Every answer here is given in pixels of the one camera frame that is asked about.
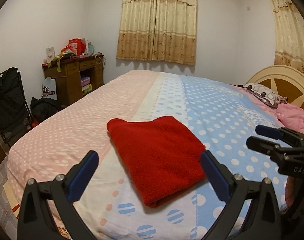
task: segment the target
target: black folding chair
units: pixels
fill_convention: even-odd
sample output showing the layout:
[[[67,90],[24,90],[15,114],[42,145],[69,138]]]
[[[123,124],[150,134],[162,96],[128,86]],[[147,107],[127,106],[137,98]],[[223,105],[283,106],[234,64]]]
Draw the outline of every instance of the black folding chair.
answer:
[[[9,68],[0,73],[0,135],[5,144],[32,123],[20,72]]]

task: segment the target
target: beige curtain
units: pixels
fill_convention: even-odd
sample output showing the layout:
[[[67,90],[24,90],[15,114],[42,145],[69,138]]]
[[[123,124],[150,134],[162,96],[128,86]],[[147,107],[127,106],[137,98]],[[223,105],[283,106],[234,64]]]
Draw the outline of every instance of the beige curtain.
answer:
[[[123,0],[117,59],[195,65],[196,0]]]
[[[275,15],[274,64],[296,68],[304,74],[304,19],[291,0],[270,0]]]

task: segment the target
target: silver bolt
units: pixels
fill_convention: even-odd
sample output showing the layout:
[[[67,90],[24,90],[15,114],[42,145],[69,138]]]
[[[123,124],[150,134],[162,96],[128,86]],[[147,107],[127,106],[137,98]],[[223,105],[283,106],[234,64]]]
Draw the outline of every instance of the silver bolt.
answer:
[[[265,178],[265,179],[264,179],[264,183],[265,183],[265,184],[271,184],[271,179]]]
[[[236,179],[236,180],[242,180],[243,176],[241,174],[236,173],[236,174],[234,174],[234,179]]]
[[[34,179],[29,179],[29,180],[28,180],[28,184],[29,184],[29,185],[32,185],[33,183],[34,183]]]
[[[56,176],[56,180],[57,181],[62,181],[62,180],[64,180],[64,177],[65,177],[65,175],[64,174],[59,174],[58,176]]]

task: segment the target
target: purple box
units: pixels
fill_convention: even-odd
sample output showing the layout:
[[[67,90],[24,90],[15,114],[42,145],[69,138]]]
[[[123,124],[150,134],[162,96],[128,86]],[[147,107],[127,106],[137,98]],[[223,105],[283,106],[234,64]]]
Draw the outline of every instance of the purple box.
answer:
[[[81,77],[81,87],[84,87],[90,84],[90,77]]]

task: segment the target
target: headboard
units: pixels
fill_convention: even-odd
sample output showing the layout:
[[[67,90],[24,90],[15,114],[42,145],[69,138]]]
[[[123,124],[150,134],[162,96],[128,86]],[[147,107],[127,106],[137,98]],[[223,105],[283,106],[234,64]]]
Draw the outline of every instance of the headboard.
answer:
[[[292,67],[266,67],[250,78],[248,83],[262,84],[280,96],[287,97],[288,103],[304,109],[304,75]]]

